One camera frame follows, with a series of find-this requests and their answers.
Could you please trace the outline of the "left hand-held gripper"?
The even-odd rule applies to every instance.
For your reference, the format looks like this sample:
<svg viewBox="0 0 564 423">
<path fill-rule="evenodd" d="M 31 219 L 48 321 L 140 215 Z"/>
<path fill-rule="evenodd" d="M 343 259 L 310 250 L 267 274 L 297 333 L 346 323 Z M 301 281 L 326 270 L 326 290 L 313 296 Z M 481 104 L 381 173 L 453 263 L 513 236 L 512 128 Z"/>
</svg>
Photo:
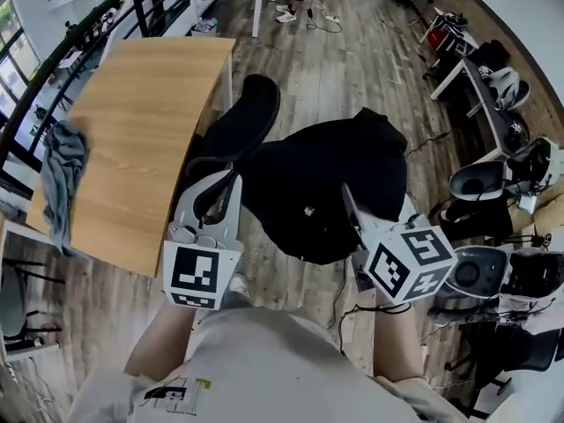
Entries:
<svg viewBox="0 0 564 423">
<path fill-rule="evenodd" d="M 205 214 L 224 189 L 218 217 L 205 222 Z M 169 302 L 188 308 L 220 308 L 244 250 L 235 240 L 241 192 L 242 178 L 233 169 L 210 174 L 182 192 L 162 249 L 163 292 Z"/>
</svg>

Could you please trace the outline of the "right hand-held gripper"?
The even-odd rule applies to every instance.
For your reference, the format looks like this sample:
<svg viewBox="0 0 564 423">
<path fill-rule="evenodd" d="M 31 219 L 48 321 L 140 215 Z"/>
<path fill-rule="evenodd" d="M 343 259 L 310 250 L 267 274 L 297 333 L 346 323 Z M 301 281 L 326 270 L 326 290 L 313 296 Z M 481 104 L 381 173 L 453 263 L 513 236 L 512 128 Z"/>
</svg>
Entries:
<svg viewBox="0 0 564 423">
<path fill-rule="evenodd" d="M 457 262 L 443 231 L 438 226 L 416 226 L 418 211 L 408 194 L 393 223 L 378 219 L 358 203 L 345 183 L 341 192 L 348 219 L 360 238 L 352 253 L 358 290 L 378 290 L 393 305 L 436 294 Z"/>
</svg>

